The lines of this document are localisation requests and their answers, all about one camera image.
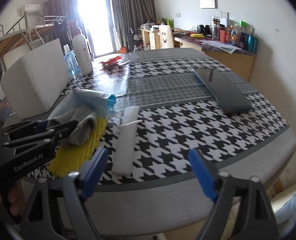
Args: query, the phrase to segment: yellow object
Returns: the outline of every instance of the yellow object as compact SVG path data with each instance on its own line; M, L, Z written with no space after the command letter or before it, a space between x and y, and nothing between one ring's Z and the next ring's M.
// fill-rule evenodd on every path
M190 37L192 37L192 38L204 38L205 36L200 34L200 33L193 33L193 34L190 34Z
M98 118L96 129L91 133L89 140L83 146L60 145L56 157L50 162L48 170L62 178L71 171L77 171L91 159L97 149L100 138L106 131L108 119Z

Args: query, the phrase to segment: glass door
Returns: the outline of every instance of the glass door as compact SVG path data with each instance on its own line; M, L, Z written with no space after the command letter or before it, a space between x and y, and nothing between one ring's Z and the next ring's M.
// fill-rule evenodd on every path
M79 3L95 57L116 53L111 0L79 0Z

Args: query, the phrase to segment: light switch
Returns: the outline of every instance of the light switch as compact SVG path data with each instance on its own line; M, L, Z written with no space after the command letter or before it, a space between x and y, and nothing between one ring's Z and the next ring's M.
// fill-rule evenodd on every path
M222 18L228 19L228 12L222 12Z

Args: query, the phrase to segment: human hand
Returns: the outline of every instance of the human hand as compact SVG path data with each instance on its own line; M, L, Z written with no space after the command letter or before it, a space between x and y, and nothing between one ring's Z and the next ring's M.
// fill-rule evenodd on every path
M21 180L14 183L12 189L8 194L8 200L11 203L10 211L12 215L22 215L26 207L26 201L23 197L23 190L21 186ZM2 197L0 194L0 204L2 204Z

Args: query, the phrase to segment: air conditioner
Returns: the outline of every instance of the air conditioner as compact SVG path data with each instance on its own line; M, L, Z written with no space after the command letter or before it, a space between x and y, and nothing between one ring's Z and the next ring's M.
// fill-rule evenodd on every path
M20 9L20 15L24 16L25 12L28 13L28 15L37 15L41 13L41 4L25 4Z

